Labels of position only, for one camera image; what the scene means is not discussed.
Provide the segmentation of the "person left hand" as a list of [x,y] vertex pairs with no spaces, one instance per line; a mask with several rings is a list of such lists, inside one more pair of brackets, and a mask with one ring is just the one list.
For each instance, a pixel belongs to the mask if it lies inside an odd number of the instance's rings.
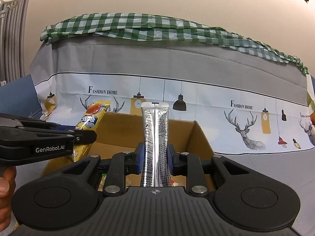
[[11,222],[11,200],[16,188],[15,166],[8,167],[0,179],[0,230],[4,231]]

